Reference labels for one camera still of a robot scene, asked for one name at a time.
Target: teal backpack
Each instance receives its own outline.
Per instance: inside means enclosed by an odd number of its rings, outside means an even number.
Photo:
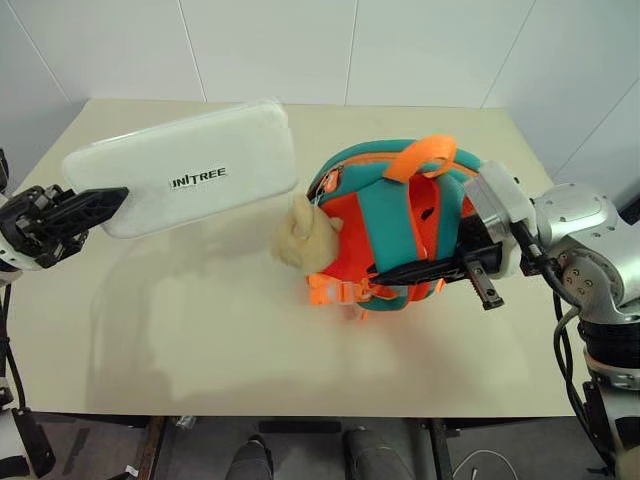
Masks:
[[[417,260],[452,256],[460,219],[473,211],[463,183],[480,164],[444,135],[366,142],[333,156],[307,197],[344,226],[338,258],[307,277],[311,303],[399,310],[439,291],[442,282],[384,287],[370,279]]]

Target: white tiled wall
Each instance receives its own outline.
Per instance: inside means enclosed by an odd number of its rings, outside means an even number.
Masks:
[[[622,202],[638,3],[0,0],[0,147],[15,185],[89,97],[504,106],[552,176]]]
[[[593,184],[621,205],[630,201],[640,189],[639,117],[640,87],[636,81],[555,180]]]
[[[533,0],[360,0],[347,101],[480,107]]]

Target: person's foot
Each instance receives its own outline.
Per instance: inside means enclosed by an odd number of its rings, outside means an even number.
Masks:
[[[358,427],[342,443],[347,480],[414,480],[395,450],[372,431]]]
[[[236,452],[225,480],[272,480],[273,459],[260,435],[253,435]]]

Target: plush toy ear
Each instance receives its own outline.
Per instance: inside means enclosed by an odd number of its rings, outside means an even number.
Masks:
[[[293,199],[293,218],[295,225],[293,234],[305,238],[311,235],[313,226],[313,205],[304,195],[296,195]]]
[[[332,217],[329,219],[329,222],[331,222],[331,227],[333,227],[336,232],[342,230],[342,227],[344,226],[344,220],[340,217]]]

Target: orange buckle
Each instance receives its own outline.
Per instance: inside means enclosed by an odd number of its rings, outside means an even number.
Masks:
[[[336,278],[315,273],[307,278],[309,283],[309,299],[312,305],[353,305],[371,300],[371,293],[366,279],[361,283],[343,282]]]
[[[446,284],[447,282],[445,282],[444,278],[438,280],[438,283],[436,283],[436,293],[440,293]]]
[[[324,178],[320,181],[320,187],[322,188],[323,193],[333,193],[338,189],[338,184],[340,183],[340,171],[341,168],[334,168],[333,170],[329,170]]]

